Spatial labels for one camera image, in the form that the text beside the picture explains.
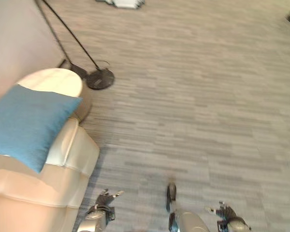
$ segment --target round side table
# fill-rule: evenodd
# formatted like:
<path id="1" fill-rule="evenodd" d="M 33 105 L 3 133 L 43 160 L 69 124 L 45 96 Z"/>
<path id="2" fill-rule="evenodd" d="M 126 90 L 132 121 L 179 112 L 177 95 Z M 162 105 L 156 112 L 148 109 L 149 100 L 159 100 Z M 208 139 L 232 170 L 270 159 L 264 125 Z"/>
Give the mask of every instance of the round side table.
<path id="1" fill-rule="evenodd" d="M 25 76 L 18 84 L 36 91 L 55 92 L 71 97 L 81 97 L 83 98 L 82 102 L 71 116 L 82 121 L 89 113 L 91 107 L 89 88 L 71 70 L 60 68 L 40 70 Z"/>

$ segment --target robot finger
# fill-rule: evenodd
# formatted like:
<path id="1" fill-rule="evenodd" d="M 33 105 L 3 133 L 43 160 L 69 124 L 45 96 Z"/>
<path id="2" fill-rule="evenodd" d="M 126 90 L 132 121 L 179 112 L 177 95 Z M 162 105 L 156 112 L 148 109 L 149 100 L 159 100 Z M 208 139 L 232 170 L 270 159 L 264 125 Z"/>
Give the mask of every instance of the robot finger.
<path id="1" fill-rule="evenodd" d="M 116 197 L 119 197 L 120 195 L 122 195 L 125 191 L 124 190 L 121 190 L 119 191 L 118 193 L 114 194 L 113 197 L 116 198 Z"/>

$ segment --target white object on floor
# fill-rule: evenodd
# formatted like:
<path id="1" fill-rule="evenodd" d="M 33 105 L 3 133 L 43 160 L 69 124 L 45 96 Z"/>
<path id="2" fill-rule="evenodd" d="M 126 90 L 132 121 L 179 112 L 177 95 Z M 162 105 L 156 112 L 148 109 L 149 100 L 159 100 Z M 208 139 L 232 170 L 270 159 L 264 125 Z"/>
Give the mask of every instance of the white object on floor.
<path id="1" fill-rule="evenodd" d="M 118 8 L 139 8 L 141 5 L 145 3 L 145 0 L 96 0 L 96 1 L 104 1 L 108 4 L 115 5 Z"/>
<path id="2" fill-rule="evenodd" d="M 44 69 L 22 78 L 18 84 L 36 90 L 55 92 L 71 97 L 81 97 L 82 102 L 72 117 L 83 120 L 91 107 L 91 97 L 85 82 L 76 73 L 67 69 Z"/>

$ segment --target gray carpet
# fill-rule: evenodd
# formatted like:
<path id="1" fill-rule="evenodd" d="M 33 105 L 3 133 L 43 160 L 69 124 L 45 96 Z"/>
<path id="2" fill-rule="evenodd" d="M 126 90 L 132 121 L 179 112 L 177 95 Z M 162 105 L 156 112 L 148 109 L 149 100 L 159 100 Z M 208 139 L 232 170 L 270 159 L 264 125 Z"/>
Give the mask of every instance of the gray carpet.
<path id="1" fill-rule="evenodd" d="M 166 232 L 173 178 L 211 232 L 217 218 L 203 207 L 219 200 L 255 232 L 290 232 L 290 0 L 50 3 L 116 75 L 92 92 L 82 123 L 101 157 L 79 217 L 103 188 L 124 189 L 106 231 Z M 56 29 L 75 63 L 93 69 Z"/>

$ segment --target sofa armrest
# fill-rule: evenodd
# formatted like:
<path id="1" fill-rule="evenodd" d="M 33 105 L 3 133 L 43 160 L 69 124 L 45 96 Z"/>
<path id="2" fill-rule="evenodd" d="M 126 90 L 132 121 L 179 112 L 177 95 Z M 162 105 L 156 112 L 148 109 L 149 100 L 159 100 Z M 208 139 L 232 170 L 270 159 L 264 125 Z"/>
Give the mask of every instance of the sofa armrest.
<path id="1" fill-rule="evenodd" d="M 66 166 L 90 176 L 99 156 L 99 147 L 76 118 L 69 118 L 53 142 L 46 163 Z"/>

